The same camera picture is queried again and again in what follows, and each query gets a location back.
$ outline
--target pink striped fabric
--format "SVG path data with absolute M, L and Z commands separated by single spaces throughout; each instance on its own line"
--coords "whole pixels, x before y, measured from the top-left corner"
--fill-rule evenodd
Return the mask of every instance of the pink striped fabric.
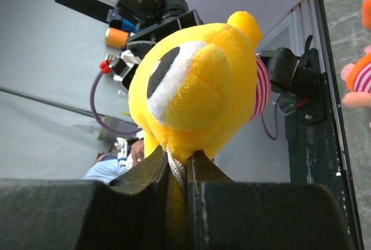
M 354 81 L 353 91 L 371 92 L 371 63 L 365 66 Z
M 254 111 L 250 119 L 253 119 L 264 110 L 268 104 L 269 96 L 271 95 L 271 83 L 269 81 L 268 71 L 258 55 L 256 55 L 256 63 L 257 85 L 255 91 Z

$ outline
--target plush toy eye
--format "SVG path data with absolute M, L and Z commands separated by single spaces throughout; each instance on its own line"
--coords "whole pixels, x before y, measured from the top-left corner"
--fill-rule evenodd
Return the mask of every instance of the plush toy eye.
M 157 62 L 148 80 L 148 108 L 153 117 L 165 125 L 166 108 L 183 85 L 191 70 L 195 55 L 207 45 L 202 41 L 183 43 L 167 53 Z
M 157 62 L 152 72 L 152 75 L 150 77 L 150 80 L 148 82 L 148 88 L 147 88 L 148 99 L 153 95 L 156 88 L 161 83 L 166 73 L 169 71 L 175 58 L 179 55 L 179 52 L 180 52 L 180 47 L 177 46 L 171 49 L 170 51 L 168 51 L 168 53 L 164 54 L 164 56 L 160 59 L 160 61 Z

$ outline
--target gray wall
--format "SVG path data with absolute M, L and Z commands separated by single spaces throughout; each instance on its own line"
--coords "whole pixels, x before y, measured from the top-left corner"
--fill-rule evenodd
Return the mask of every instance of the gray wall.
M 104 46 L 106 25 L 53 1 L 0 0 L 0 86 L 89 109 L 98 64 L 111 52 Z M 100 85 L 101 113 L 120 117 L 127 108 L 117 89 L 108 80 Z M 99 127 L 92 119 L 3 93 L 0 104 L 0 177 L 81 177 L 105 146 L 96 140 Z M 272 132 L 272 104 L 265 119 Z M 289 181 L 283 116 L 277 141 L 268 139 L 256 118 L 219 153 L 217 163 L 235 180 Z

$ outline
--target blue object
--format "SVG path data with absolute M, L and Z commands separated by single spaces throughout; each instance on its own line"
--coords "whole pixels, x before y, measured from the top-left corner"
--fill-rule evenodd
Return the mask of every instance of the blue object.
M 97 180 L 108 184 L 110 181 L 123 175 L 127 171 L 127 167 L 118 165 L 117 157 L 115 157 L 114 159 L 94 164 L 82 179 Z
M 124 19 L 122 21 L 121 30 L 126 32 L 136 32 L 136 26 Z

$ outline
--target stuffed animal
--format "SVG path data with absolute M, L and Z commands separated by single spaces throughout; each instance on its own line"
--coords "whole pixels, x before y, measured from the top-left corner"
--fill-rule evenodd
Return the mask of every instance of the stuffed animal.
M 361 13 L 362 25 L 371 30 L 371 0 L 363 0 Z
M 371 45 L 365 48 L 365 53 L 356 64 L 347 64 L 341 71 L 341 78 L 350 90 L 343 103 L 349 108 L 371 107 Z
M 270 82 L 254 50 L 263 35 L 247 12 L 227 23 L 185 28 L 158 42 L 139 65 L 129 109 L 144 130 L 148 157 L 167 152 L 169 249 L 186 249 L 187 160 L 203 150 L 212 159 L 268 102 Z

